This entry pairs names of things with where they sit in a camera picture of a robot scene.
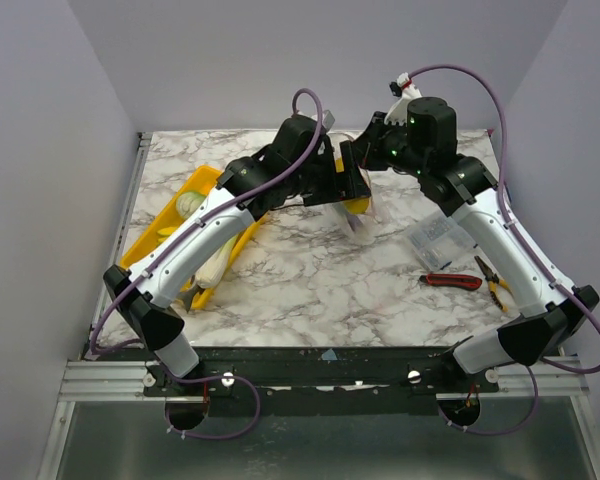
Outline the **clear zip top bag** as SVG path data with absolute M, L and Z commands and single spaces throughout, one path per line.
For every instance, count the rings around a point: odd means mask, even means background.
M 361 174 L 371 196 L 328 204 L 324 207 L 324 214 L 355 243 L 370 244 L 384 227 L 389 226 L 393 218 L 379 186 L 372 181 L 366 170 L 362 170 Z

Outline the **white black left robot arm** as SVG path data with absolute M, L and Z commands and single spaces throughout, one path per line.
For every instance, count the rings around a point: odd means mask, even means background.
M 113 309 L 168 369 L 167 382 L 177 393 L 194 393 L 202 380 L 184 321 L 170 309 L 185 282 L 288 198 L 316 206 L 370 197 L 361 173 L 368 150 L 362 138 L 335 146 L 323 123 L 294 114 L 271 143 L 229 162 L 202 204 L 164 243 L 128 267 L 106 270 Z

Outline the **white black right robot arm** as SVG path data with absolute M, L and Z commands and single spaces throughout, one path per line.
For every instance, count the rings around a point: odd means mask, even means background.
M 411 100 L 399 120 L 375 112 L 343 154 L 369 171 L 392 169 L 415 177 L 421 192 L 452 218 L 503 275 L 519 315 L 501 327 L 456 345 L 440 367 L 440 379 L 460 392 L 477 372 L 515 362 L 530 366 L 573 335 L 594 309 L 596 290 L 578 287 L 541 251 L 507 207 L 483 162 L 457 151 L 456 112 L 437 97 Z

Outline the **clear plastic screw box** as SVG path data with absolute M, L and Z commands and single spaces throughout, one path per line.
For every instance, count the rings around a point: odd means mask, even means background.
M 429 271 L 444 270 L 471 251 L 475 242 L 451 217 L 431 214 L 406 228 L 409 244 Z

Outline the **red black utility knife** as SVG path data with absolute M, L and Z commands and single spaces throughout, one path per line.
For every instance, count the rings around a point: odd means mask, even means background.
M 482 285 L 480 278 L 465 274 L 429 273 L 421 275 L 419 281 L 431 287 L 458 288 L 466 291 L 476 291 Z

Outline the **yellow plastic tray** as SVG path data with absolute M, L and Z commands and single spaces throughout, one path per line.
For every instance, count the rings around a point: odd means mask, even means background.
M 192 195 L 189 195 L 189 193 L 196 192 L 198 198 L 206 197 L 215 187 L 217 178 L 221 173 L 220 170 L 208 165 L 198 167 L 133 245 L 126 250 L 119 261 L 119 265 L 124 269 L 129 269 L 133 263 L 152 253 L 155 248 L 162 244 L 167 239 L 168 235 L 173 233 L 184 222 L 184 217 L 180 214 L 184 214 L 185 212 L 189 213 L 191 207 L 195 206 L 196 201 L 193 200 Z M 182 195 L 185 195 L 184 200 L 180 200 Z M 249 240 L 251 240 L 256 231 L 265 222 L 265 219 L 266 216 L 236 237 L 236 242 L 227 258 L 227 267 L 224 273 L 227 273 L 230 270 Z M 214 294 L 214 288 L 201 290 L 197 289 L 197 287 L 193 287 L 193 281 L 187 280 L 180 291 L 184 296 L 186 296 L 187 293 L 195 292 L 188 307 L 184 300 L 179 300 L 187 312 L 191 309 L 204 309 Z

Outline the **yellow black pliers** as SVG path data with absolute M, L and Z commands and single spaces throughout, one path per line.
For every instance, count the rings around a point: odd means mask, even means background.
M 502 280 L 490 267 L 489 265 L 478 255 L 474 257 L 480 271 L 482 272 L 484 279 L 487 282 L 490 297 L 493 303 L 504 313 L 508 311 L 506 304 L 502 302 L 498 295 L 498 289 L 503 289 L 507 293 L 511 294 L 511 289 L 506 281 Z

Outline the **green toy cabbage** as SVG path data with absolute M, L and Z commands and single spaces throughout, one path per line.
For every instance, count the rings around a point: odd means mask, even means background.
M 183 220 L 186 220 L 195 213 L 195 211 L 203 204 L 205 199 L 206 196 L 199 192 L 184 192 L 176 199 L 176 212 Z

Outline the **green toy celery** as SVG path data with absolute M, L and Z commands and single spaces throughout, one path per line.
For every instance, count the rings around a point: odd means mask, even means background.
M 213 289 L 221 281 L 238 236 L 226 241 L 195 273 L 193 284 L 201 289 Z

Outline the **grey toy fish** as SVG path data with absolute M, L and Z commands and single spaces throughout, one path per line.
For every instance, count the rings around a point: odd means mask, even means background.
M 197 283 L 193 283 L 189 289 L 179 293 L 178 298 L 186 312 L 189 312 L 193 307 L 195 297 L 203 292 L 204 288 L 201 288 Z

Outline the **black mounting rail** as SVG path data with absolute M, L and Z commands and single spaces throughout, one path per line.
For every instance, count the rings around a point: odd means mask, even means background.
M 203 404 L 212 416 L 434 415 L 442 399 L 498 390 L 493 373 L 455 372 L 443 347 L 202 347 L 185 385 L 158 365 L 145 396 Z

